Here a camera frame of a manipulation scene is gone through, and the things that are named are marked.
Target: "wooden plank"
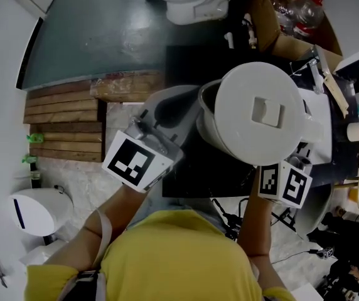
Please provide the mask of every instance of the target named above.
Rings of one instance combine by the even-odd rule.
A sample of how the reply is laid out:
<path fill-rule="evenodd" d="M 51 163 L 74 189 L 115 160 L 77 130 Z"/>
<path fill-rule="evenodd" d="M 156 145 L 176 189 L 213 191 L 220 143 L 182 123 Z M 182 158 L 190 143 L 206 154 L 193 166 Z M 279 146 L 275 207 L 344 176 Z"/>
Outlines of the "wooden plank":
<path fill-rule="evenodd" d="M 43 142 L 40 144 L 30 144 L 32 148 L 40 149 L 53 149 L 56 151 L 71 151 L 71 152 L 89 152 L 89 153 L 101 153 L 101 143 L 90 142 Z"/>
<path fill-rule="evenodd" d="M 93 80 L 90 93 L 106 102 L 144 102 L 163 87 L 164 77 L 158 71 L 128 71 Z"/>
<path fill-rule="evenodd" d="M 40 105 L 28 107 L 24 111 L 25 116 L 39 115 L 58 112 L 74 112 L 77 110 L 97 110 L 99 101 L 97 99 L 79 100 L 77 102 L 52 103 L 49 105 Z"/>
<path fill-rule="evenodd" d="M 102 162 L 101 153 L 89 152 L 69 152 L 64 150 L 50 150 L 50 149 L 36 149 L 32 148 L 29 151 L 32 156 L 49 157 L 55 159 L 64 159 L 68 161 L 81 161 L 81 162 Z"/>
<path fill-rule="evenodd" d="M 50 87 L 44 87 L 28 92 L 26 99 L 40 98 L 49 95 L 56 95 L 58 93 L 70 93 L 70 92 L 83 92 L 90 90 L 91 80 L 81 80 L 79 82 L 63 83 L 61 85 L 55 85 Z"/>
<path fill-rule="evenodd" d="M 102 142 L 102 133 L 43 133 L 45 141 L 62 142 Z"/>
<path fill-rule="evenodd" d="M 23 119 L 24 124 L 44 124 L 60 122 L 96 122 L 97 110 L 81 110 L 78 112 L 61 112 L 30 115 Z"/>
<path fill-rule="evenodd" d="M 58 95 L 49 95 L 40 98 L 29 99 L 26 101 L 26 107 L 48 105 L 49 103 L 76 102 L 77 100 L 94 99 L 89 91 L 61 93 Z"/>
<path fill-rule="evenodd" d="M 46 133 L 46 132 L 102 132 L 102 131 L 103 131 L 102 122 L 30 125 L 30 134 Z"/>

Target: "water bottle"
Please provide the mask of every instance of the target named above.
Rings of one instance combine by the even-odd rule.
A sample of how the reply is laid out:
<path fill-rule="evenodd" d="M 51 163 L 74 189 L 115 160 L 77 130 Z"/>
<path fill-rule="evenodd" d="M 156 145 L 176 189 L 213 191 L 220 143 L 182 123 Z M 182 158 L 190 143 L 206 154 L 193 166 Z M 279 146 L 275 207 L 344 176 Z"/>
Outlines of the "water bottle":
<path fill-rule="evenodd" d="M 283 33 L 294 35 L 294 9 L 290 8 L 294 0 L 271 0 L 277 21 Z"/>
<path fill-rule="evenodd" d="M 294 10 L 293 35 L 300 40 L 308 40 L 324 18 L 323 0 L 294 0 L 290 8 Z"/>

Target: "bucket lid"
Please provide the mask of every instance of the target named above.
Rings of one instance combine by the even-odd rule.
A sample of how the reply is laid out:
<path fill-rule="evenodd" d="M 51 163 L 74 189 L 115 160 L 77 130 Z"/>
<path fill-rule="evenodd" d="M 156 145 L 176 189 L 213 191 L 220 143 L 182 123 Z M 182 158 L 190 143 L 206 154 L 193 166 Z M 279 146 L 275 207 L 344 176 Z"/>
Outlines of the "bucket lid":
<path fill-rule="evenodd" d="M 229 151 L 248 164 L 267 166 L 288 157 L 304 127 L 304 105 L 293 80 L 268 63 L 240 65 L 223 78 L 215 123 Z"/>

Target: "cardboard box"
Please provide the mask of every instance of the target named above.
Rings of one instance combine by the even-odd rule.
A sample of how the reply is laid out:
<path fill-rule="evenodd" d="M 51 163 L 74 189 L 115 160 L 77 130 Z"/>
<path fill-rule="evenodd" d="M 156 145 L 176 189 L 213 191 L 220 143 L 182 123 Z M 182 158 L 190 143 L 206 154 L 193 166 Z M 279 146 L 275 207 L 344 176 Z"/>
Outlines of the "cardboard box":
<path fill-rule="evenodd" d="M 312 43 L 287 36 L 281 31 L 271 0 L 252 0 L 250 14 L 260 52 L 297 60 L 313 46 Z M 324 49 L 328 66 L 333 72 L 343 59 L 343 54 L 326 15 L 311 41 Z"/>

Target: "strap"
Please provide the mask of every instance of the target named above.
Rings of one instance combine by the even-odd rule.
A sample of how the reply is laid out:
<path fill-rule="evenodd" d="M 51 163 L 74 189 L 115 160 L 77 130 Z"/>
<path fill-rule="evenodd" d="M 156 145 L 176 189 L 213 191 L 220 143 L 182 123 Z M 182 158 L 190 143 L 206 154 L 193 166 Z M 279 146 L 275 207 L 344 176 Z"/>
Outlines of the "strap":
<path fill-rule="evenodd" d="M 77 276 L 69 279 L 69 281 L 65 284 L 64 288 L 62 289 L 60 295 L 58 296 L 56 301 L 62 301 L 65 297 L 71 292 L 71 290 L 76 286 Z"/>
<path fill-rule="evenodd" d="M 96 290 L 96 298 L 95 301 L 106 301 L 106 295 L 105 295 L 105 275 L 104 273 L 99 273 L 97 277 L 97 290 Z"/>
<path fill-rule="evenodd" d="M 93 262 L 92 268 L 99 267 L 100 262 L 104 257 L 105 251 L 110 245 L 112 234 L 112 226 L 108 217 L 106 217 L 104 213 L 100 212 L 99 209 L 97 209 L 97 212 L 100 216 L 100 222 L 102 224 L 102 241 L 100 243 L 99 252 L 97 252 L 97 256 Z"/>

